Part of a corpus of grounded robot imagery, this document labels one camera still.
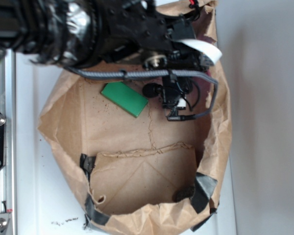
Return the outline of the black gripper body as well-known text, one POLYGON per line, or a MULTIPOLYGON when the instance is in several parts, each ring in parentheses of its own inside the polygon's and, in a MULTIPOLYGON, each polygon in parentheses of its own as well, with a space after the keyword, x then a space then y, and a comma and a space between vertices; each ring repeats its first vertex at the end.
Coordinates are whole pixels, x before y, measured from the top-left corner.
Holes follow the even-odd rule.
POLYGON ((98 61, 147 70, 206 71, 212 58, 193 42, 216 41, 215 0, 98 1, 98 61))

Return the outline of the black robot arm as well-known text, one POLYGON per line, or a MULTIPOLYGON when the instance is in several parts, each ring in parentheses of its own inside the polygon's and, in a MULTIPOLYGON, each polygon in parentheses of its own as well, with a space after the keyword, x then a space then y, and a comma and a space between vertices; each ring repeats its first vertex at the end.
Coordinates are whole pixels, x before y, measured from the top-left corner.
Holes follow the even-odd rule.
POLYGON ((221 53, 195 45, 201 7, 162 13, 153 0, 0 0, 0 60, 8 49, 35 64, 85 69, 108 64, 204 70, 221 53))

